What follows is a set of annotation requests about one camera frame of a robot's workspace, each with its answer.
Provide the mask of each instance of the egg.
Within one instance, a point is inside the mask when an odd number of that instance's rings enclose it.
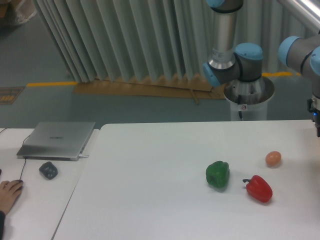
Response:
[[[280,161],[281,161],[281,153],[278,151],[269,152],[265,157],[265,162],[268,165],[268,167],[273,167],[279,164]]]

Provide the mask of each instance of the silver laptop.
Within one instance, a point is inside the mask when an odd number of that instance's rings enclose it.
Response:
[[[95,122],[40,122],[16,154],[21,158],[78,160]]]

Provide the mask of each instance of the yellow tape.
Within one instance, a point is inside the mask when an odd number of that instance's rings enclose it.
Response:
[[[75,81],[58,81],[58,82],[37,82],[37,83],[28,83],[27,87],[48,87],[48,86],[69,86],[77,85]]]
[[[262,73],[264,77],[282,77],[282,76],[293,76],[291,72],[288,71],[281,71],[281,72],[264,72]],[[75,81],[57,81],[57,82],[37,82],[37,83],[28,83],[27,87],[49,87],[49,86],[70,86],[70,85],[77,85],[78,83]]]

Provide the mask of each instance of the red bell pepper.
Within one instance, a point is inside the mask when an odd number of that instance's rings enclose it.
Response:
[[[272,189],[262,177],[254,175],[251,179],[243,179],[242,181],[244,183],[249,182],[245,188],[253,198],[262,203],[266,203],[271,199]]]

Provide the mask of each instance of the gray floor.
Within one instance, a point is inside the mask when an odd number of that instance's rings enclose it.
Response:
[[[268,120],[310,119],[311,84],[300,76],[272,77]],[[38,16],[18,28],[0,28],[0,87],[71,81]],[[26,87],[12,105],[0,105],[0,128],[34,128],[41,121],[110,123],[229,121],[226,100],[90,95],[73,86]]]

